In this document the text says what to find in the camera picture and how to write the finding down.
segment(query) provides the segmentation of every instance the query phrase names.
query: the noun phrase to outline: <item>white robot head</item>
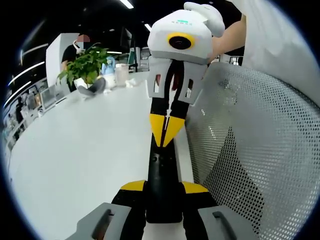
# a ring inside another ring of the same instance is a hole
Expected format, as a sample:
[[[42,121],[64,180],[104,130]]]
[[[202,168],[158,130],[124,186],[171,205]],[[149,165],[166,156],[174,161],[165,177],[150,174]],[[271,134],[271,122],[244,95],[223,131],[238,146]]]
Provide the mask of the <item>white robot head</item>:
[[[213,6],[186,2],[152,26],[148,47],[154,58],[204,65],[212,56],[212,35],[221,37],[225,25]]]

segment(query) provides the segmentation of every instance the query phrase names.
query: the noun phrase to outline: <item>blue object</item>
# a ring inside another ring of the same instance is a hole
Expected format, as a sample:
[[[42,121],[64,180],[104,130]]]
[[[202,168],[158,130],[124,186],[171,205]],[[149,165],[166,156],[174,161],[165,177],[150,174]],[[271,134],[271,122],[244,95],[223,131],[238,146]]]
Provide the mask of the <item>blue object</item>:
[[[107,74],[114,74],[115,73],[115,68],[116,68],[116,60],[112,56],[108,56],[106,58],[106,64],[102,64],[101,67],[101,74],[102,75],[107,75]]]

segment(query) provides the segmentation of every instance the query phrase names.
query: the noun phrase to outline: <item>yellow tip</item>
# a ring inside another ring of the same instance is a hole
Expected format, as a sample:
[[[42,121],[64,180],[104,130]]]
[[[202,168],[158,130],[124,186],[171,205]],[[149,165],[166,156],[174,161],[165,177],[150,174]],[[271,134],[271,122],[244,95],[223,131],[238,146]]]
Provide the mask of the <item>yellow tip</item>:
[[[145,180],[128,182],[121,187],[121,190],[142,191],[144,189]]]
[[[162,129],[165,122],[165,116],[150,113],[150,123],[156,145],[160,147]]]
[[[186,194],[198,194],[208,192],[208,189],[206,189],[204,186],[201,186],[200,184],[191,183],[187,181],[183,181],[182,184],[184,186]]]
[[[175,116],[169,118],[168,126],[166,128],[163,147],[166,147],[170,141],[178,134],[180,129],[185,124],[185,120]]]

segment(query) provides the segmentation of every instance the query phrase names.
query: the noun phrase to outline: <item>gray mesh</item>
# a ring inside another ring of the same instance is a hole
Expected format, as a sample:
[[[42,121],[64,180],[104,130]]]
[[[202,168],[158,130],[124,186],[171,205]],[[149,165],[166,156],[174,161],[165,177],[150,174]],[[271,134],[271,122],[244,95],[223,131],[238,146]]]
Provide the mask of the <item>gray mesh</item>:
[[[320,192],[319,108],[276,78],[214,63],[186,130],[194,181],[260,239],[293,239]]]

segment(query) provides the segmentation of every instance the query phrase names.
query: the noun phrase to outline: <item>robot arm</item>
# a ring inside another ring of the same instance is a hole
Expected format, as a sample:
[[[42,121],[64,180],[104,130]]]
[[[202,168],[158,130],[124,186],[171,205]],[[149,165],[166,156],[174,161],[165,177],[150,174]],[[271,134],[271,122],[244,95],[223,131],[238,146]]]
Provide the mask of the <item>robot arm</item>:
[[[223,22],[220,12],[211,5],[208,4],[197,4],[194,2],[186,2],[183,5],[185,10],[195,11],[207,20],[203,23],[210,29],[212,36],[220,38],[224,34],[225,24]]]

